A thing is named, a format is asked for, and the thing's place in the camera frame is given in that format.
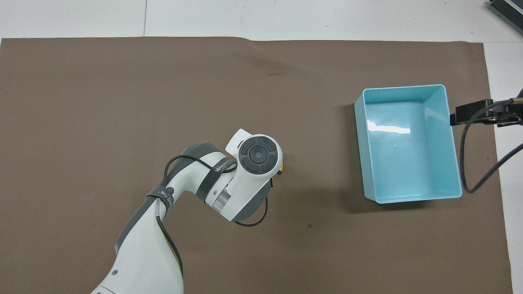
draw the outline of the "light blue plastic bin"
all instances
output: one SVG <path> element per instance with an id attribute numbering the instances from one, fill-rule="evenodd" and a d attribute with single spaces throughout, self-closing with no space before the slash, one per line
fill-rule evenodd
<path id="1" fill-rule="evenodd" d="M 354 109 L 365 197 L 392 203 L 461 196 L 445 86 L 365 89 Z"/>

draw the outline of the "table surface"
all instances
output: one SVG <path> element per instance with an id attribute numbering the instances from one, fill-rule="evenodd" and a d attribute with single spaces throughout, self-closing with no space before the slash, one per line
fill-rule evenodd
<path id="1" fill-rule="evenodd" d="M 494 100 L 522 87 L 523 36 L 487 1 L 0 1 L 0 38 L 238 36 L 253 40 L 343 39 L 483 42 Z M 495 128 L 498 158 L 523 130 Z M 499 170 L 514 293 L 523 293 L 523 154 Z"/>
<path id="2" fill-rule="evenodd" d="M 0 67 L 7 292 L 99 283 L 114 262 L 108 248 L 165 160 L 192 142 L 223 147 L 242 127 L 277 138 L 285 173 L 252 229 L 190 193 L 179 199 L 164 223 L 187 293 L 511 293 L 498 174 L 474 195 L 380 205 L 363 195 L 357 152 L 352 104 L 362 89 L 442 83 L 450 107 L 487 98 L 481 43 L 4 39 Z M 496 162 L 494 129 L 475 128 L 470 179 Z M 394 144 L 407 152 L 406 139 Z"/>

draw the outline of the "cable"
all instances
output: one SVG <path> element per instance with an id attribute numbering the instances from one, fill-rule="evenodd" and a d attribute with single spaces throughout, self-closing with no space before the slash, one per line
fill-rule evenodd
<path id="1" fill-rule="evenodd" d="M 164 234 L 164 237 L 169 242 L 170 247 L 173 249 L 174 254 L 176 254 L 176 259 L 178 260 L 178 264 L 180 265 L 180 272 L 181 276 L 184 276 L 184 264 L 181 262 L 181 256 L 180 252 L 178 252 L 178 249 L 176 248 L 176 245 L 174 245 L 173 239 L 170 238 L 169 233 L 167 233 L 167 230 L 163 226 L 162 220 L 160 219 L 160 199 L 156 200 L 156 222 L 158 223 L 158 226 L 160 227 L 160 230 L 162 230 L 162 233 Z"/>
<path id="2" fill-rule="evenodd" d="M 514 156 L 514 154 L 518 153 L 519 151 L 521 151 L 521 149 L 523 149 L 523 143 L 520 144 L 519 146 L 517 146 L 516 148 L 512 149 L 512 151 L 507 153 L 507 155 L 503 156 L 503 158 L 500 161 L 498 161 L 491 169 L 489 169 L 488 172 L 483 176 L 483 178 L 481 178 L 481 180 L 472 189 L 469 189 L 469 187 L 467 186 L 467 180 L 465 179 L 465 150 L 464 150 L 465 149 L 465 137 L 467 136 L 469 127 L 479 118 L 479 116 L 483 112 L 488 111 L 499 105 L 507 106 L 509 104 L 512 104 L 512 102 L 513 102 L 512 99 L 508 99 L 508 100 L 494 102 L 486 107 L 483 107 L 482 109 L 480 109 L 476 113 L 474 113 L 474 115 L 467 121 L 467 124 L 465 125 L 465 128 L 463 129 L 463 134 L 461 135 L 461 142 L 460 142 L 460 176 L 461 176 L 461 183 L 463 184 L 463 188 L 468 193 L 476 192 L 502 164 L 504 164 L 507 160 L 509 160 L 512 156 Z"/>
<path id="3" fill-rule="evenodd" d="M 263 222 L 263 220 L 265 219 L 265 216 L 267 216 L 267 210 L 269 210 L 269 200 L 267 200 L 267 197 L 265 197 L 265 212 L 259 221 L 255 222 L 255 223 L 249 223 L 249 224 L 240 223 L 239 221 L 235 221 L 235 223 L 241 225 L 242 227 L 254 227 L 255 225 L 259 225 L 259 224 L 261 224 L 261 222 Z"/>
<path id="4" fill-rule="evenodd" d="M 164 178 L 163 178 L 163 181 L 162 181 L 162 186 L 166 186 L 168 183 L 167 183 L 167 174 L 168 174 L 168 171 L 169 171 L 169 167 L 170 165 L 177 159 L 180 159 L 180 158 L 188 158 L 188 159 L 192 159 L 194 161 L 197 161 L 199 163 L 201 163 L 202 165 L 204 165 L 206 168 L 208 169 L 211 169 L 212 166 L 210 166 L 209 164 L 207 164 L 205 161 L 197 158 L 197 157 L 194 157 L 194 156 L 191 156 L 191 155 L 187 155 L 187 154 L 181 154 L 181 155 L 177 155 L 177 156 L 174 156 L 173 158 L 171 158 L 167 164 L 165 165 L 165 169 L 164 169 Z M 232 168 L 229 168 L 227 169 L 224 173 L 230 173 L 232 172 L 233 170 L 236 169 L 236 165 L 234 165 Z"/>

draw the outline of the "black strap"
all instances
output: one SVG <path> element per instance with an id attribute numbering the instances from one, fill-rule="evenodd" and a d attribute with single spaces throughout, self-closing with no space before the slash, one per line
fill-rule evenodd
<path id="1" fill-rule="evenodd" d="M 198 191 L 196 191 L 196 197 L 205 203 L 205 198 L 207 197 L 207 194 L 211 190 L 212 186 L 214 186 L 214 184 L 218 181 L 223 172 L 225 172 L 225 170 L 227 170 L 227 168 L 234 163 L 234 160 L 229 157 L 224 157 L 222 160 L 218 161 L 218 163 L 216 163 L 216 165 L 213 166 L 211 170 L 209 170 L 209 173 L 201 182 L 200 187 L 198 187 Z"/>
<path id="2" fill-rule="evenodd" d="M 170 208 L 174 204 L 174 197 L 173 197 L 173 189 L 172 188 L 165 188 L 162 186 L 156 186 L 154 187 L 147 196 L 153 196 L 156 198 L 160 198 L 160 200 L 165 204 L 165 208 L 167 209 L 167 212 L 169 212 Z"/>

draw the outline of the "circular button panel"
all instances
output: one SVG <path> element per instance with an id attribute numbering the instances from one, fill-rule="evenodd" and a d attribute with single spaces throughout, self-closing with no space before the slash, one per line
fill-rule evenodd
<path id="1" fill-rule="evenodd" d="M 238 161 L 250 173 L 262 175 L 276 165 L 278 151 L 276 144 L 265 136 L 252 137 L 240 146 Z"/>

